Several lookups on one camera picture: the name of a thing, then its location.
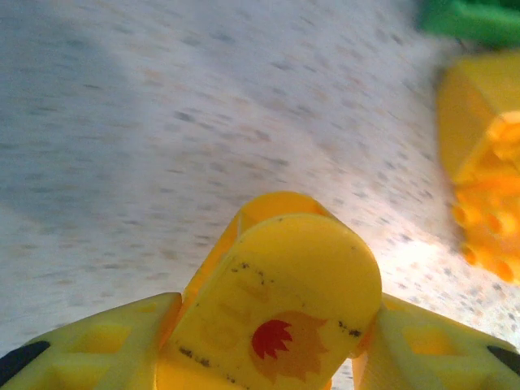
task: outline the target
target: white speckled surface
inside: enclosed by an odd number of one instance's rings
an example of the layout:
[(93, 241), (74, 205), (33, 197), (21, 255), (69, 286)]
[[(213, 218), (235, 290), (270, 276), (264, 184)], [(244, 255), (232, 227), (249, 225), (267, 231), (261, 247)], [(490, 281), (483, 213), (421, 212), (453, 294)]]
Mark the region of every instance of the white speckled surface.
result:
[(0, 355), (181, 291), (277, 189), (358, 232), (386, 292), (520, 346), (518, 288), (457, 253), (432, 83), (463, 49), (417, 3), (0, 2)]

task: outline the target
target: green object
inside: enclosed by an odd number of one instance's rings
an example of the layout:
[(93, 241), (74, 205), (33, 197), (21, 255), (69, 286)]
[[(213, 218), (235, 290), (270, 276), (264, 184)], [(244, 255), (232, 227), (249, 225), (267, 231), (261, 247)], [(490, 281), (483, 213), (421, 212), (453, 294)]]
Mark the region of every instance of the green object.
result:
[(520, 0), (429, 0), (421, 28), (492, 46), (520, 44)]

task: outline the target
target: yellow plastic block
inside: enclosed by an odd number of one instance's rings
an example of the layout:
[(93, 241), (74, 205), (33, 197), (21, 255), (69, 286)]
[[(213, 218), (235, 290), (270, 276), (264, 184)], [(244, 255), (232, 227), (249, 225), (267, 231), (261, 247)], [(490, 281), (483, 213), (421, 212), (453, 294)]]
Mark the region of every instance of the yellow plastic block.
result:
[(327, 386), (380, 308), (366, 244), (294, 193), (249, 203), (216, 249), (224, 239), (200, 288), (188, 286), (193, 299), (161, 351), (158, 384), (173, 386), (168, 362), (184, 361), (250, 390)]
[(31, 340), (50, 347), (2, 390), (147, 390), (155, 388), (161, 339), (180, 308), (164, 293), (82, 319)]
[(520, 376), (489, 350), (503, 340), (390, 296), (353, 360), (356, 390), (514, 390)]
[(456, 196), (466, 261), (520, 284), (520, 175), (459, 186)]
[(455, 184), (518, 174), (520, 51), (463, 58), (437, 95), (440, 160)]

